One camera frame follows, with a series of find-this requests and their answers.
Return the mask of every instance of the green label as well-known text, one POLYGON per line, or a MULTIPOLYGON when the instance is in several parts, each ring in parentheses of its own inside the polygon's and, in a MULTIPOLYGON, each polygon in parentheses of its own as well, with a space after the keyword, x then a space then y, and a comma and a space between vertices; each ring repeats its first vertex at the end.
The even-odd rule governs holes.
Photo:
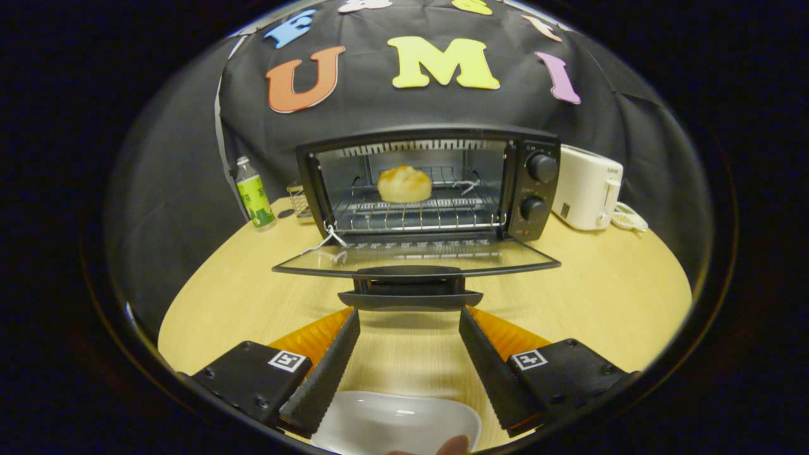
POLYGON ((275 215, 269 208, 269 201, 264 194, 264 186, 261 184, 260 176, 252 176, 246 181, 236 184, 239 187, 239 194, 242 196, 244 208, 247 209, 253 226, 260 228, 273 222, 275 215))

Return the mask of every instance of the black knob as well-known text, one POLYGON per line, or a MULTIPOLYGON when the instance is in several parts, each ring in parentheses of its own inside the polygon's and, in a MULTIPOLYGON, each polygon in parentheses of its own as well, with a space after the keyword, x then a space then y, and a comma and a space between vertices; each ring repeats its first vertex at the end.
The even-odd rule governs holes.
POLYGON ((534 180, 548 183, 559 173, 559 162, 550 156, 535 153, 526 163, 528 175, 534 180))
POLYGON ((548 204, 542 198, 531 196, 520 204, 519 213, 529 223, 539 223, 548 215, 548 204))

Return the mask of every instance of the toaster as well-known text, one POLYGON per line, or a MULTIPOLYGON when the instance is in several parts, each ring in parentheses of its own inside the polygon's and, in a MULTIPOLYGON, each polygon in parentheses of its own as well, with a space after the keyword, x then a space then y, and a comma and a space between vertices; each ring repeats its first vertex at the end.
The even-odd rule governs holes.
POLYGON ((606 229, 621 191, 624 167, 601 155, 562 144, 553 213, 583 231, 606 229))
POLYGON ((550 216, 560 146, 543 131, 478 125, 298 146, 303 192, 324 242, 273 270, 352 278, 354 290, 339 296, 359 309, 474 305, 481 294, 464 290, 466 277, 561 264, 524 243, 540 237, 550 216), (429 176, 429 199, 382 200, 379 176, 401 165, 429 176))

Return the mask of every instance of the bread roll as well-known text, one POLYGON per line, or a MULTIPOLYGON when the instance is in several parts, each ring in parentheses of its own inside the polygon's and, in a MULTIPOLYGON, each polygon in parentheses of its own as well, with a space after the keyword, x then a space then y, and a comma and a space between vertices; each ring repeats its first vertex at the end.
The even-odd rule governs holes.
POLYGON ((433 183, 424 172, 412 166, 399 166, 382 171, 376 189, 383 201, 406 204, 429 199, 433 183))

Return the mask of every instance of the yellow letter m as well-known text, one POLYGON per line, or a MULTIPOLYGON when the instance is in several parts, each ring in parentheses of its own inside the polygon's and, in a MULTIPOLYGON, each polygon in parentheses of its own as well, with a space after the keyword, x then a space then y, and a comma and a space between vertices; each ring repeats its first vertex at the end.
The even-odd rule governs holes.
POLYGON ((455 38, 447 50, 441 52, 420 36, 399 36, 388 40, 388 45, 399 51, 399 75, 393 78, 393 87, 426 87, 430 78, 421 73, 421 66, 441 85, 447 85, 460 66, 456 79, 464 87, 500 88, 500 81, 492 76, 480 41, 455 38))

